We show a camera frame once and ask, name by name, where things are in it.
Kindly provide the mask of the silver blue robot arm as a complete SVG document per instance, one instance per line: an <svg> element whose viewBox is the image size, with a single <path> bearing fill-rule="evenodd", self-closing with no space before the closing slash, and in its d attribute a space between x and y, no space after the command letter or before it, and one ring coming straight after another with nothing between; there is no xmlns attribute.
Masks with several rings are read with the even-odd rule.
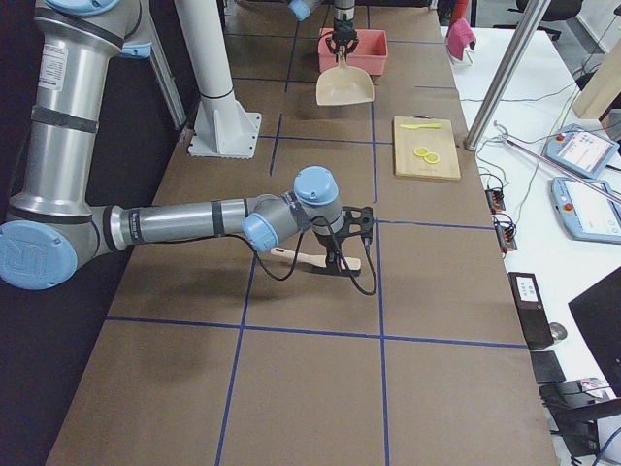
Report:
<svg viewBox="0 0 621 466"><path fill-rule="evenodd" d="M321 0L291 0L287 1L287 7L293 16L299 21L306 20L320 5ZM346 60L347 56L355 51L359 44L358 34L355 29L355 1L334 0L333 27L330 33L324 33L326 45L336 60Z"/></svg>
<svg viewBox="0 0 621 466"><path fill-rule="evenodd" d="M175 127L186 121L149 2L39 1L34 19L44 44L23 184L1 227L5 283L51 288L100 256L138 245L239 236L261 253L306 232L327 249L331 268L343 266L338 236L346 213L332 173L321 166L303 169L281 195L129 207L153 163L137 153L142 131L135 122L119 127L129 142L111 141L111 156L98 141L110 63L143 60ZM120 189L124 202L96 205L91 182Z"/></svg>

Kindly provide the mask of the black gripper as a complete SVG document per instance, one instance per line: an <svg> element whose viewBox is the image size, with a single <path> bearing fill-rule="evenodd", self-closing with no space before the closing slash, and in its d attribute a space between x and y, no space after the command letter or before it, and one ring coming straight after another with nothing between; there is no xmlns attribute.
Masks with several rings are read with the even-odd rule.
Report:
<svg viewBox="0 0 621 466"><path fill-rule="evenodd" d="M318 235L317 241L325 248L324 265L318 267L319 273L344 273L343 256L341 252L342 239L334 240L331 236Z"/></svg>
<svg viewBox="0 0 621 466"><path fill-rule="evenodd" d="M339 61L340 47L344 47L344 59L347 59L358 47L359 39L354 27L354 6L335 6L332 37L325 43L328 51Z"/></svg>

